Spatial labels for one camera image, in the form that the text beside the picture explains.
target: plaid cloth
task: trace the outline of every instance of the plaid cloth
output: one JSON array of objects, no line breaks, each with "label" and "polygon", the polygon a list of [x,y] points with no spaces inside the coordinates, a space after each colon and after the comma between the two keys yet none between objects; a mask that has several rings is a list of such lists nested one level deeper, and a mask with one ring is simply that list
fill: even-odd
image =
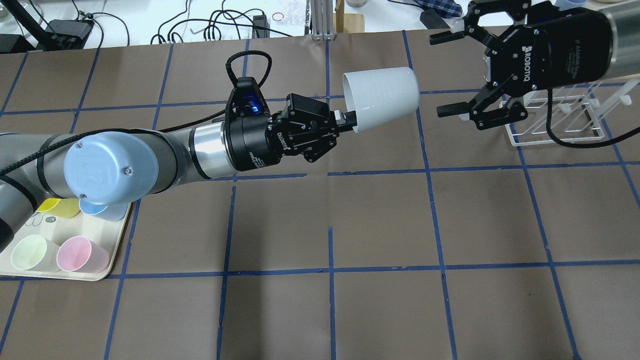
[{"label": "plaid cloth", "polygon": [[413,0],[420,6],[432,8],[445,19],[462,16],[462,6],[453,0]]}]

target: tray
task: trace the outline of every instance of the tray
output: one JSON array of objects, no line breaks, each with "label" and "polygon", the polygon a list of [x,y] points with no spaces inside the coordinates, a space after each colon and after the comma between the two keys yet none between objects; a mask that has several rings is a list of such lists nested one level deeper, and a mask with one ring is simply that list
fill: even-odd
[{"label": "tray", "polygon": [[[29,220],[15,233],[13,241],[9,243],[7,248],[0,252],[0,275],[9,276],[27,276],[27,277],[45,277],[51,279],[72,279],[83,281],[98,281],[105,278],[113,268],[116,253],[120,246],[120,241],[124,235],[127,220],[131,215],[131,204],[127,208],[127,214],[120,221],[105,221],[90,215],[84,214],[82,211],[73,218],[52,217],[45,213],[35,213]],[[99,273],[82,273],[82,272],[41,272],[31,270],[18,270],[11,264],[11,253],[15,245],[26,236],[39,234],[47,240],[53,241],[58,245],[62,245],[65,240],[81,235],[94,241],[105,250],[111,257],[109,265]]]}]

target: black band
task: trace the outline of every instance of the black band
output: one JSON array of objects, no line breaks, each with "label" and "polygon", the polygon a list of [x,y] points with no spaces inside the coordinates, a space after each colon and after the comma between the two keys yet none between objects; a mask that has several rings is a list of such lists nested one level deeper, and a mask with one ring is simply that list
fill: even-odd
[{"label": "black band", "polygon": [[0,218],[0,251],[3,251],[13,239],[13,229],[2,218]]},{"label": "black band", "polygon": [[21,192],[24,195],[24,197],[26,197],[27,200],[31,203],[31,207],[33,207],[33,211],[36,211],[38,209],[38,203],[36,202],[35,196],[33,196],[33,194],[27,188],[25,188],[16,180],[13,180],[12,178],[6,175],[0,176],[0,181],[6,182],[7,184],[13,186],[16,190]]},{"label": "black band", "polygon": [[202,167],[200,166],[200,162],[198,161],[198,156],[196,156],[195,142],[193,141],[193,138],[196,133],[196,129],[197,127],[194,127],[189,132],[189,155],[191,155],[191,162],[193,163],[193,166],[196,168],[196,171],[198,172],[198,174],[200,174],[200,176],[202,176],[203,179],[210,180],[211,178],[207,176],[207,174],[205,174],[204,170],[202,170]]},{"label": "black band", "polygon": [[[40,147],[40,151],[43,151],[44,149],[48,148],[49,145],[53,142],[53,140],[57,137],[59,137],[59,135],[53,135],[50,138],[48,138],[47,141],[42,143],[42,146]],[[55,191],[53,191],[53,189],[51,188],[51,186],[49,186],[49,183],[47,182],[47,178],[44,176],[44,156],[39,157],[38,160],[36,161],[36,171],[38,172],[38,179],[40,180],[40,184],[42,185],[42,188],[44,188],[46,192],[51,194],[51,196],[57,197],[59,199],[62,198],[62,196],[58,195]]]}]

